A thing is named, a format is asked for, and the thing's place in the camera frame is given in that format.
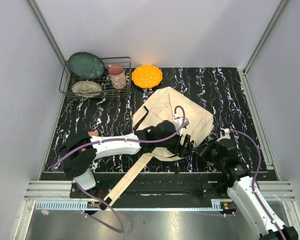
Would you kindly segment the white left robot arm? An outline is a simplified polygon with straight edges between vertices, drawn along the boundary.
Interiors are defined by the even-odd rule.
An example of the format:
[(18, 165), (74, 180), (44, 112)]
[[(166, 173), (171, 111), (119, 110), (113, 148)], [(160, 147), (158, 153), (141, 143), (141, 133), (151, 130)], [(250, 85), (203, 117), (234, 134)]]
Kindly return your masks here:
[(121, 136), (92, 136), (88, 132), (78, 133), (60, 148), (58, 164), (68, 180), (78, 182), (80, 192), (87, 198), (98, 193), (95, 178), (89, 171), (94, 160), (117, 155), (148, 154), (163, 162), (178, 161), (191, 152), (190, 136), (182, 135), (189, 121), (177, 117), (164, 120), (156, 126), (149, 126)]

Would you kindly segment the cream canvas backpack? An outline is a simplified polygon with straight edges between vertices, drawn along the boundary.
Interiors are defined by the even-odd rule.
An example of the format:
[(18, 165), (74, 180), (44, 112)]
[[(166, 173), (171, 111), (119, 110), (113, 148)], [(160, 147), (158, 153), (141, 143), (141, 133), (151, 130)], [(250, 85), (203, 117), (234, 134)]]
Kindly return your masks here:
[[(174, 88), (165, 87), (156, 90), (134, 113), (133, 133), (137, 123), (140, 123), (137, 130), (142, 130), (149, 126), (156, 126), (165, 120), (172, 122), (178, 117), (188, 119), (187, 129), (183, 130), (182, 135), (190, 135), (196, 146), (206, 139), (214, 127), (213, 115), (209, 111)], [(141, 155), (104, 198), (105, 203), (112, 206), (151, 159), (149, 154)]]

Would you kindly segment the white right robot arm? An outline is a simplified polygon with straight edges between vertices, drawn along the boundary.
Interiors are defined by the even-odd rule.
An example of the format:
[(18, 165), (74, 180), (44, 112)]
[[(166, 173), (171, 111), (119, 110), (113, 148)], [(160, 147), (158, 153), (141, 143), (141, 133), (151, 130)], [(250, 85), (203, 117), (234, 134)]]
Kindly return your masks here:
[(217, 162), (221, 176), (212, 192), (230, 198), (251, 227), (257, 240), (297, 240), (299, 234), (287, 226), (262, 196), (246, 164), (239, 160), (235, 142), (213, 139), (194, 148), (200, 157)]

